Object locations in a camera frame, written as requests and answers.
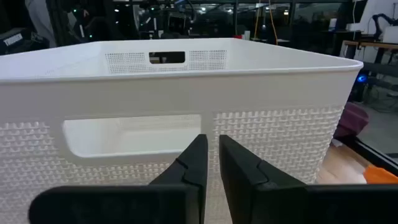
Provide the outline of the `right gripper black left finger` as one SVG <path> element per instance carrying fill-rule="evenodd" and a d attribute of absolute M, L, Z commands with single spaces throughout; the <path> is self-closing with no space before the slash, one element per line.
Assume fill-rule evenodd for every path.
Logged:
<path fill-rule="evenodd" d="M 203 224 L 208 140 L 199 134 L 147 185 L 61 186 L 33 199 L 29 224 Z"/>

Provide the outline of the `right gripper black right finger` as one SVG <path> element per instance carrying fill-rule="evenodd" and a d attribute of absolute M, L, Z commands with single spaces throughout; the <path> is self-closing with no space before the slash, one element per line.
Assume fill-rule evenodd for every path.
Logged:
<path fill-rule="evenodd" d="M 305 184 L 227 135 L 219 152 L 233 224 L 398 224 L 397 184 Z"/>

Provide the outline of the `white plastic basket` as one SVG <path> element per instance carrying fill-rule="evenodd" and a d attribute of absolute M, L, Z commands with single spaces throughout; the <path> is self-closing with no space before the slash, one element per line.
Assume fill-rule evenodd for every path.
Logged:
<path fill-rule="evenodd" d="M 148 184 L 208 138 L 205 224 L 231 224 L 218 138 L 311 184 L 363 64 L 241 39 L 90 42 L 0 56 L 0 224 L 62 185 Z"/>

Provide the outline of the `small orange item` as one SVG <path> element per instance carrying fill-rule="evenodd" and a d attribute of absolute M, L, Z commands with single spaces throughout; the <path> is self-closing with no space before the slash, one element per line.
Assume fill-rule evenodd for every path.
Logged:
<path fill-rule="evenodd" d="M 374 165 L 367 166 L 363 176 L 367 184 L 398 184 L 398 176 Z"/>

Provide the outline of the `purple cloth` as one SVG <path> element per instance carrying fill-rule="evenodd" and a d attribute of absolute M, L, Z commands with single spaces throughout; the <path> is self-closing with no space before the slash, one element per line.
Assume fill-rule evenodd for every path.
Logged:
<path fill-rule="evenodd" d="M 369 115 L 360 106 L 347 102 L 333 137 L 357 136 L 368 125 Z"/>

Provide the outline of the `wooden workbench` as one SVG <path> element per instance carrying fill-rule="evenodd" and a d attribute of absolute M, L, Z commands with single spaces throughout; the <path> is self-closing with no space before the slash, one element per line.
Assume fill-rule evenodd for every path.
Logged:
<path fill-rule="evenodd" d="M 389 44 L 384 42 L 361 42 L 353 40 L 343 41 L 343 55 L 345 58 L 354 59 L 356 51 L 366 47 L 377 48 L 377 54 L 374 63 L 381 63 L 384 54 L 389 51 L 398 51 L 398 44 Z"/>

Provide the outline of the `black metal table frame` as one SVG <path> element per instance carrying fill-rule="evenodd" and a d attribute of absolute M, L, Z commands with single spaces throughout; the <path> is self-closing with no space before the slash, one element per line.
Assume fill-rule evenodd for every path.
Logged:
<path fill-rule="evenodd" d="M 381 167 L 398 176 L 398 153 L 385 154 L 367 145 L 355 136 L 344 136 L 338 138 L 338 140 L 371 164 Z"/>

